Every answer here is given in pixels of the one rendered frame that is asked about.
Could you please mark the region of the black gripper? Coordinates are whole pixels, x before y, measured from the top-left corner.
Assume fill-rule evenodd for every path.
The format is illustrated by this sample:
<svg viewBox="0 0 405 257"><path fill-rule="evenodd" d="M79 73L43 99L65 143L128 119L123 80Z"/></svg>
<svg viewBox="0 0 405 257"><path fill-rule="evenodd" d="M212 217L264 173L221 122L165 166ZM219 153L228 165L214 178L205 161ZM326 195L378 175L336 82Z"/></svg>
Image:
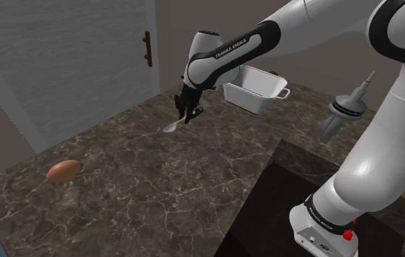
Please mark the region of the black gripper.
<svg viewBox="0 0 405 257"><path fill-rule="evenodd" d="M202 90L192 88L186 84L183 85L180 95L174 95L175 108L179 113L179 119L185 116L186 108L185 124L204 111L204 108L198 105L201 95Z"/></svg>

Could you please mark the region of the silver spoon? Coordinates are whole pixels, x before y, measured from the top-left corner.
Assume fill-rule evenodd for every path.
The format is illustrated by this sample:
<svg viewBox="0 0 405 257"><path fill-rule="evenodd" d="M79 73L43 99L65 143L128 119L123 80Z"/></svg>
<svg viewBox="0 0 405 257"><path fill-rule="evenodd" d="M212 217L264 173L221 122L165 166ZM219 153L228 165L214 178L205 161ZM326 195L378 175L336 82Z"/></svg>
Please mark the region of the silver spoon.
<svg viewBox="0 0 405 257"><path fill-rule="evenodd" d="M167 126L165 126L162 129L162 132L171 133L171 132L175 131L176 128L177 128L177 124L184 121L185 119L186 119L186 117L184 116L183 118L181 118L181 119L179 119L179 120L177 120L177 121L175 121L173 123L168 124Z"/></svg>

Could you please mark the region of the dark robot stand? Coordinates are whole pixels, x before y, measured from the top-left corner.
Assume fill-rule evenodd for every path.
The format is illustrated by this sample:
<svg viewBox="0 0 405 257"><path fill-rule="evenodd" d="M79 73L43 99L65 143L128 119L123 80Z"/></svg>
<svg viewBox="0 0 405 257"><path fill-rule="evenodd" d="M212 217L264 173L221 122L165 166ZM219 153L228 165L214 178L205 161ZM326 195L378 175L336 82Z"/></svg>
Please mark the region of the dark robot stand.
<svg viewBox="0 0 405 257"><path fill-rule="evenodd" d="M281 140L213 257L313 257L293 238L290 209L338 166ZM405 257L405 199L357 219L360 257Z"/></svg>

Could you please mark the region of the brown egg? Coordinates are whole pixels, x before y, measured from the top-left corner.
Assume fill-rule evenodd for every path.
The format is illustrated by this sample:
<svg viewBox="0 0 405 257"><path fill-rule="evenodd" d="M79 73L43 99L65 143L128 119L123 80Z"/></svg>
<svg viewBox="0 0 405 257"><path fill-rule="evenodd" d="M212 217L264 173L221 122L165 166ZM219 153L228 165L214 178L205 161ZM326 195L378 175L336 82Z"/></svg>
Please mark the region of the brown egg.
<svg viewBox="0 0 405 257"><path fill-rule="evenodd" d="M66 160L55 164L47 172L47 180L52 183L62 183L72 178L80 169L77 160Z"/></svg>

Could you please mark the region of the grey kitchen tool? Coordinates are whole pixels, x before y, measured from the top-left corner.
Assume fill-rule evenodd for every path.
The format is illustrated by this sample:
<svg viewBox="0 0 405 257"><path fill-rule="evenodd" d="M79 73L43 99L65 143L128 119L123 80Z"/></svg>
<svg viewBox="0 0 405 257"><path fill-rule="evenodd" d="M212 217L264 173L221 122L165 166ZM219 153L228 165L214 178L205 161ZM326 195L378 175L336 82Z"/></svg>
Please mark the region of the grey kitchen tool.
<svg viewBox="0 0 405 257"><path fill-rule="evenodd" d="M337 135L346 120L360 120L363 117L367 106L362 98L376 73L373 71L350 95L338 95L329 104L332 115L318 126L322 143L327 144L331 137Z"/></svg>

